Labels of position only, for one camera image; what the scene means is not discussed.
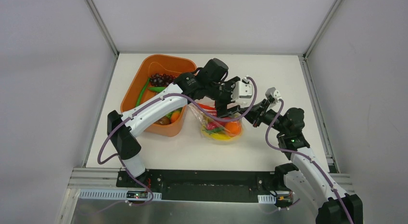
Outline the orange toy carrot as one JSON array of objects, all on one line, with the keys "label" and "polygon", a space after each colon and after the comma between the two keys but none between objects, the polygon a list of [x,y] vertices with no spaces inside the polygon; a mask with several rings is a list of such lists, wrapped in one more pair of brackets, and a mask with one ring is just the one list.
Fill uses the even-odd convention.
[{"label": "orange toy carrot", "polygon": [[201,103],[198,103],[198,106],[200,108],[204,109],[204,110],[210,110],[210,111],[215,111],[216,110],[214,107],[211,107],[209,105],[204,105],[204,104],[201,104]]}]

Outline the orange toy tangerine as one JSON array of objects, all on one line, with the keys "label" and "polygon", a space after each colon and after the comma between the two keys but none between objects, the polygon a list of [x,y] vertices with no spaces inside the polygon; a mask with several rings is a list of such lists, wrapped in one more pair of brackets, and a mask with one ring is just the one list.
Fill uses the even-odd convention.
[{"label": "orange toy tangerine", "polygon": [[242,125],[240,121],[227,122],[224,128],[228,136],[237,136],[242,132]]}]

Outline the red toy strawberry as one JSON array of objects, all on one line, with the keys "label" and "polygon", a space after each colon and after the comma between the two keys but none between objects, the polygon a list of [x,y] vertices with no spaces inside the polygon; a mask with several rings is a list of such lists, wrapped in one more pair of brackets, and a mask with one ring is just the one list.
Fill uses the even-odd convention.
[{"label": "red toy strawberry", "polygon": [[219,125],[217,122],[211,121],[211,122],[208,122],[208,123],[206,124],[205,129],[206,129],[207,131],[212,131],[212,132],[214,132],[214,130],[218,129],[219,127],[220,127],[220,125]]}]

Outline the yellow banana bunch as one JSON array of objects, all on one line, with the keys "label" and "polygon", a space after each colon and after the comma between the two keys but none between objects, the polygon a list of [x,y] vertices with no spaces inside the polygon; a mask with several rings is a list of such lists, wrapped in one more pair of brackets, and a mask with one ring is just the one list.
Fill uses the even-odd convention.
[{"label": "yellow banana bunch", "polygon": [[227,134],[221,132],[206,132],[205,130],[201,130],[201,134],[203,138],[219,141],[219,142],[232,142],[234,140],[239,139],[242,136],[242,133],[239,133],[235,136],[229,136]]}]

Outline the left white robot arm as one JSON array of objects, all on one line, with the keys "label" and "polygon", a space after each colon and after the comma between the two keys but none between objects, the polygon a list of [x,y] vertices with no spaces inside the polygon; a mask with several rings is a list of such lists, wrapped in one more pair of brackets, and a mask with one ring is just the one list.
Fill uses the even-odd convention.
[{"label": "left white robot arm", "polygon": [[227,106],[242,96],[252,97],[248,78],[234,77],[225,80],[227,65],[217,58],[210,59],[204,67],[193,72],[181,73],[165,89],[135,108],[119,114],[108,114],[106,146],[111,142],[127,169],[128,181],[134,187],[146,184],[145,166],[139,156],[141,145],[137,137],[149,126],[168,113],[205,97],[215,102],[218,117],[228,115]]}]

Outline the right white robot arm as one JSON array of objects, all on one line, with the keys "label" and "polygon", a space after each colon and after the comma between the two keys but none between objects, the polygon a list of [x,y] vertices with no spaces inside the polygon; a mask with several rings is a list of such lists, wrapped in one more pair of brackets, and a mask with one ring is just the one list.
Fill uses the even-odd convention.
[{"label": "right white robot arm", "polygon": [[282,115],[269,108],[272,102],[273,99],[264,99],[239,113],[253,127],[266,124],[266,143],[290,160],[275,168],[274,186],[293,191],[307,205],[317,224],[362,224],[362,200],[349,194],[323,169],[304,137],[304,110],[292,107]]}]

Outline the clear zip top bag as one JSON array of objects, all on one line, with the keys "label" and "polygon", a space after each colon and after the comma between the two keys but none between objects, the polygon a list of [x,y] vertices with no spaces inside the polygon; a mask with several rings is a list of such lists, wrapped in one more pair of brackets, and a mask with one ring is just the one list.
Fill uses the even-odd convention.
[{"label": "clear zip top bag", "polygon": [[[206,132],[212,132],[212,131],[207,131],[206,129],[205,129],[205,126],[206,126],[206,124],[208,123],[208,122],[211,122],[211,121],[214,121],[214,122],[217,122],[219,125],[220,125],[220,127],[218,128],[218,129],[216,129],[216,130],[214,130],[214,132],[221,132],[221,133],[224,133],[224,134],[227,134],[226,133],[226,131],[225,131],[225,128],[224,128],[224,126],[225,126],[225,124],[227,123],[227,122],[231,122],[231,118],[236,118],[236,117],[238,117],[240,114],[234,114],[234,115],[232,115],[232,117],[224,117],[224,118],[222,118],[223,119],[223,121],[216,121],[216,120],[214,120],[214,119],[212,119],[212,118],[210,118],[209,116],[207,116],[202,110],[204,110],[204,109],[199,109],[197,106],[195,106],[194,104],[189,104],[189,107],[190,107],[190,109],[191,109],[191,112],[194,114],[194,116],[195,116],[195,118],[197,119],[197,121],[198,121],[198,128],[199,128],[199,133],[201,134],[201,130],[205,130]],[[210,110],[204,110],[204,111],[206,111],[207,113],[209,113],[209,114],[211,114],[212,116],[216,116],[217,115],[217,111],[215,110],[215,111],[210,111]],[[237,121],[240,121],[241,122],[241,125],[242,125],[242,136],[243,136],[243,134],[244,134],[244,126],[243,126],[243,124],[242,124],[242,120],[237,120]],[[237,140],[234,140],[234,141],[232,141],[232,142],[219,142],[219,141],[215,141],[215,140],[211,140],[211,139],[207,139],[207,138],[204,138],[204,139],[206,139],[206,140],[208,140],[208,141],[211,141],[211,142],[213,142],[214,144],[217,144],[217,145],[227,145],[227,144],[232,144],[233,142],[236,142],[236,141],[238,141],[239,139],[237,139]]]}]

